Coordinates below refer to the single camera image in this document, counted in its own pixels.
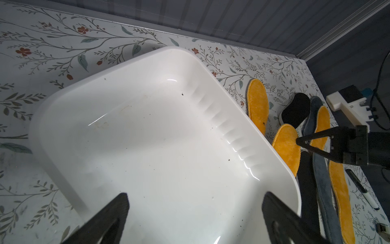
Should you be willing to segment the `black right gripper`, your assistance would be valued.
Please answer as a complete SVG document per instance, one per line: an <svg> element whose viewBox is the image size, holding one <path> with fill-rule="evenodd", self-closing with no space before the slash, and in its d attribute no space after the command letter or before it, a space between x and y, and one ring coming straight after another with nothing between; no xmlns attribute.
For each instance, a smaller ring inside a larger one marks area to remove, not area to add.
<svg viewBox="0 0 390 244"><path fill-rule="evenodd" d="M329 137L329 152L306 144L308 141ZM368 132L366 126L334 127L296 139L300 147L330 161L355 166L390 167L389 132Z"/></svg>

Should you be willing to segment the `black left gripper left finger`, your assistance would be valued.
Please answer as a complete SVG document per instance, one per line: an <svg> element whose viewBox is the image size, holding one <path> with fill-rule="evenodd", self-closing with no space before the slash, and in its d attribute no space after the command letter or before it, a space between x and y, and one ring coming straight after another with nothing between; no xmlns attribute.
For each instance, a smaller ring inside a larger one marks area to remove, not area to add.
<svg viewBox="0 0 390 244"><path fill-rule="evenodd" d="M126 193L118 194L64 244L118 244L120 243L130 204Z"/></svg>

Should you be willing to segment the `orange insole box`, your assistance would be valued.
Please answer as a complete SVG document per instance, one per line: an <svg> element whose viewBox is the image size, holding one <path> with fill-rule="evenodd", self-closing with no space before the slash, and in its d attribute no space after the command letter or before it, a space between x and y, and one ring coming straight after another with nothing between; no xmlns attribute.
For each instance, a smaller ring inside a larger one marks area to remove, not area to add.
<svg viewBox="0 0 390 244"><path fill-rule="evenodd" d="M269 101L266 89L260 80L252 79L249 82L246 98L249 118L265 135L269 116Z"/></svg>

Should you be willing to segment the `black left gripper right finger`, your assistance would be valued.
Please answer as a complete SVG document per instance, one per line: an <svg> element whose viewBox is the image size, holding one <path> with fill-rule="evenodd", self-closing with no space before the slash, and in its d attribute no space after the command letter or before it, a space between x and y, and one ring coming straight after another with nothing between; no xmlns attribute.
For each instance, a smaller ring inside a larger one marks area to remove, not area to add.
<svg viewBox="0 0 390 244"><path fill-rule="evenodd" d="M328 244L272 192L267 192L262 212L272 244Z"/></svg>

